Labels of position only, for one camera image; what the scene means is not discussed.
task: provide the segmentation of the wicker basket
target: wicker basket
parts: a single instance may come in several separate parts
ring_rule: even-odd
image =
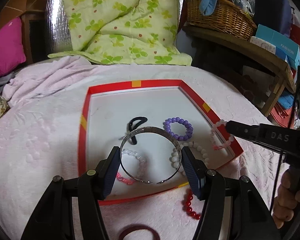
[[[203,16],[199,10],[201,0],[187,1],[187,22],[201,28],[228,33],[249,40],[257,26],[239,7],[228,0],[218,0],[212,15]]]

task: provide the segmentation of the red bead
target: red bead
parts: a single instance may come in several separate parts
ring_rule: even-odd
[[[188,214],[190,214],[190,213],[192,212],[192,208],[191,208],[191,207],[187,207],[187,208],[186,208],[186,212],[187,212]]]

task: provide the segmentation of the silver bangle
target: silver bangle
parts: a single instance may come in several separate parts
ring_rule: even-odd
[[[121,143],[121,146],[120,146],[120,164],[121,164],[121,167],[123,168],[123,170],[125,171],[125,173],[127,173],[131,178],[133,178],[133,179],[135,179],[137,181],[140,181],[142,183],[145,183],[145,184],[152,184],[151,181],[144,181],[144,180],[137,179],[137,178],[133,177],[129,172],[126,171],[126,169],[124,168],[124,166],[122,164],[122,149],[123,149],[124,144],[132,136],[135,136],[135,135],[140,134],[140,133],[156,133],[156,134],[159,134],[159,135],[167,138],[170,142],[172,142],[172,144],[174,145],[174,147],[177,149],[177,153],[178,153],[178,156],[179,156],[179,167],[177,168],[176,172],[173,173],[169,178],[167,178],[165,180],[162,180],[162,181],[159,181],[157,184],[162,184],[162,183],[168,181],[169,179],[171,179],[174,175],[176,175],[178,173],[178,170],[179,170],[179,168],[181,166],[181,147],[180,147],[178,141],[173,136],[171,136],[165,130],[160,129],[158,127],[153,127],[153,126],[140,127],[140,128],[137,128],[137,129],[133,130],[132,132],[130,132],[128,135],[126,135],[124,137],[124,139],[123,139],[123,141]]]

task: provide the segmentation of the red beaded bracelet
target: red beaded bracelet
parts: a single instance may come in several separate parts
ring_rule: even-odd
[[[197,214],[196,212],[192,211],[191,200],[193,200],[193,193],[190,189],[185,201],[186,212],[190,217],[199,220],[201,218],[201,214]]]

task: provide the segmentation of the human hand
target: human hand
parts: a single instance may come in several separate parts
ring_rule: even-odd
[[[274,199],[272,217],[277,228],[281,228],[285,221],[290,221],[293,218],[293,209],[300,202],[300,190],[294,195],[289,191],[290,185],[291,176],[289,170],[286,170],[281,178],[278,196]]]

